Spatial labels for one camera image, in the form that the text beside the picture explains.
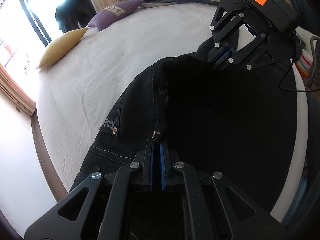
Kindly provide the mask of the purple patterned pillow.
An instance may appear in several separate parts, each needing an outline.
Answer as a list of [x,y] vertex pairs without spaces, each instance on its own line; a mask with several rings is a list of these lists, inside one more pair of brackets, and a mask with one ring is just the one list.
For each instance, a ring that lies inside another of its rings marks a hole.
[[88,27],[95,27],[102,31],[111,24],[134,13],[142,4],[143,0],[125,0],[109,5],[99,11],[88,23]]

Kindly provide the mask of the yellow pillow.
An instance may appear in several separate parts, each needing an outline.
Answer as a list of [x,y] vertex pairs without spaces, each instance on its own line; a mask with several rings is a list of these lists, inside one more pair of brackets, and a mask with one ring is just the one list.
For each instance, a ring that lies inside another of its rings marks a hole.
[[71,30],[50,42],[37,67],[44,69],[56,64],[80,42],[87,31],[88,27]]

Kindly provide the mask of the white bed mattress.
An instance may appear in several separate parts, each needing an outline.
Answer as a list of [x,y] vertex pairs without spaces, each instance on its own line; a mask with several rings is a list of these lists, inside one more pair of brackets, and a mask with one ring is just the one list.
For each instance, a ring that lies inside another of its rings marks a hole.
[[[70,190],[110,110],[146,68],[192,54],[210,37],[215,7],[177,4],[139,9],[105,30],[90,28],[58,63],[40,71],[37,114],[49,155]],[[302,79],[295,67],[296,88]],[[306,97],[297,96],[297,131],[284,188],[271,215],[282,221],[297,191],[306,152]]]

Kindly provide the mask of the blue grey operator clothing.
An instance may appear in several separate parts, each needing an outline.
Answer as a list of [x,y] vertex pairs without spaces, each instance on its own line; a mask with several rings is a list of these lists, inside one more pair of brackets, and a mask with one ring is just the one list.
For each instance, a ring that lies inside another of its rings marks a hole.
[[298,14],[298,26],[312,34],[317,35],[319,31],[319,22],[310,5],[306,0],[285,0]]

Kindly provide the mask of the black denim jeans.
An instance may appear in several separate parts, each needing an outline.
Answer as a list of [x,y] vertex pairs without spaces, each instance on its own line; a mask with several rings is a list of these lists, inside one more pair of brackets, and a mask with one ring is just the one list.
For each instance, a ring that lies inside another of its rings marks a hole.
[[219,172],[271,214],[284,188],[297,131],[290,60],[254,70],[208,62],[197,52],[157,61],[114,104],[76,176],[116,172],[153,144],[148,184],[131,183],[119,239],[161,239],[168,211],[158,147],[197,172]]

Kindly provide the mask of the black clothes on chair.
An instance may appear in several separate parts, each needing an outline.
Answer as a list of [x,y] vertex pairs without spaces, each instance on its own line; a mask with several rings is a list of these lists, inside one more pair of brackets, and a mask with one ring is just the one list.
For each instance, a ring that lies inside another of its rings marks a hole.
[[57,6],[55,19],[59,29],[66,33],[86,27],[95,14],[90,0],[65,0]]

